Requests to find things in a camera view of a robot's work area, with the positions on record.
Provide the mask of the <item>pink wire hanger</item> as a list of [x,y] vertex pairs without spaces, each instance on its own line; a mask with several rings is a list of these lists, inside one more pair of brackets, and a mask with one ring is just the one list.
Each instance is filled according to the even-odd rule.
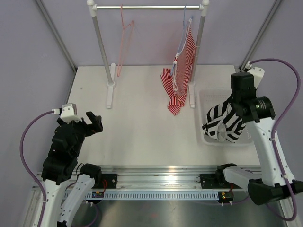
[[122,73],[122,68],[125,63],[128,49],[131,44],[132,33],[134,30],[134,21],[130,21],[129,23],[125,23],[124,21],[124,12],[123,12],[123,4],[120,6],[120,16],[121,16],[121,25],[122,25],[122,35],[121,35],[121,44],[119,51],[119,61],[117,67],[117,76],[120,77]]

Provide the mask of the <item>black white striped tank top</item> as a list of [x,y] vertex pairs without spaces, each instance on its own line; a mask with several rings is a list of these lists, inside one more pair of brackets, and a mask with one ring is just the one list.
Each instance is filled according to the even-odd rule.
[[204,135],[218,142],[235,143],[245,127],[242,118],[232,108],[231,98],[228,98],[207,112],[202,130]]

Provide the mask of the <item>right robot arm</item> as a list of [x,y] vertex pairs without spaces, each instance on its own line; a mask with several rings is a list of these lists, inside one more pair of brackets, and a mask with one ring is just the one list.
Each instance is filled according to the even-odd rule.
[[303,183],[295,179],[281,150],[274,129],[275,112],[267,97],[257,97],[254,76],[248,72],[231,75],[232,109],[253,139],[261,173],[253,174],[235,164],[217,167],[215,183],[219,187],[234,184],[246,190],[256,205],[293,198],[302,193]]

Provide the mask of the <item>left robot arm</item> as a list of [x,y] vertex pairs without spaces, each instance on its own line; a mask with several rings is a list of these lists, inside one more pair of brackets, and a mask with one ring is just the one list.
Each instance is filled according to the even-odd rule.
[[93,112],[87,112],[86,115],[91,121],[90,124],[86,124],[83,118],[69,123],[61,118],[57,119],[59,126],[55,129],[50,151],[43,163],[43,227],[70,227],[88,190],[98,188],[102,184],[101,168],[85,164],[74,188],[67,199],[63,199],[78,163],[84,139],[103,131],[101,116],[95,116]]

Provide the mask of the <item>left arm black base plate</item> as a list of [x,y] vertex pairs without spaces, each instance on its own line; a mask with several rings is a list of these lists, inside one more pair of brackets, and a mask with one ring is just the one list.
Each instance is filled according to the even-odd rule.
[[117,186],[117,174],[102,174],[97,182],[92,187],[93,189],[116,189]]

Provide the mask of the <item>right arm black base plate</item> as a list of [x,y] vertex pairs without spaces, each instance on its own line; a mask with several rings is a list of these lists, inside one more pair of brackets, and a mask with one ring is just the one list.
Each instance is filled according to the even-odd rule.
[[195,178],[195,182],[199,183],[202,189],[231,189],[230,183],[219,183],[215,174],[200,174]]

